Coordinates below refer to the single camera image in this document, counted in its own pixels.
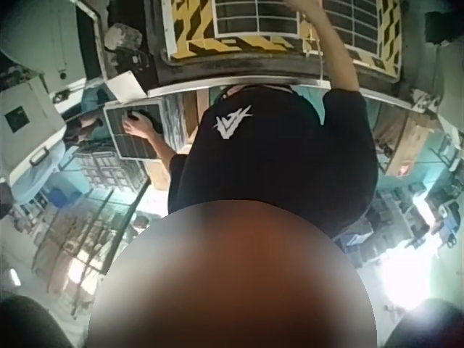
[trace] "black t-shirt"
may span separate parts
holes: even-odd
[[[324,125],[307,100],[267,87],[210,107],[189,155],[170,163],[169,213],[248,199],[339,234],[367,210],[378,163],[362,95],[334,89],[323,102]]]

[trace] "yellow and black striped panel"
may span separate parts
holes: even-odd
[[[348,47],[355,63],[392,77],[401,65],[401,30],[399,0],[377,0],[381,55]],[[171,58],[182,60],[228,52],[287,52],[318,54],[317,33],[312,25],[300,20],[298,38],[281,36],[237,36],[216,38],[212,0],[171,0],[177,52]]]
[[[389,75],[398,76],[401,68],[401,10],[399,0],[377,0],[381,42],[380,59]]]

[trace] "hand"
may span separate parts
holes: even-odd
[[[137,117],[138,120],[125,119],[123,122],[124,131],[132,136],[138,136],[145,139],[150,138],[150,136],[152,136],[155,132],[150,119],[137,111],[132,111],[131,114]]]
[[[320,13],[322,9],[320,0],[285,0],[285,3],[294,11],[302,12],[308,17],[314,13]]]

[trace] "white logo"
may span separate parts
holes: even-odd
[[[216,117],[217,124],[215,125],[215,128],[217,128],[223,139],[229,139],[233,135],[233,132],[235,132],[244,117],[253,116],[248,113],[251,107],[252,106],[250,105],[245,110],[238,109],[226,117]]]

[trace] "electrical box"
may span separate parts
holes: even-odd
[[[0,93],[0,170],[10,186],[63,138],[66,125],[40,78]]]

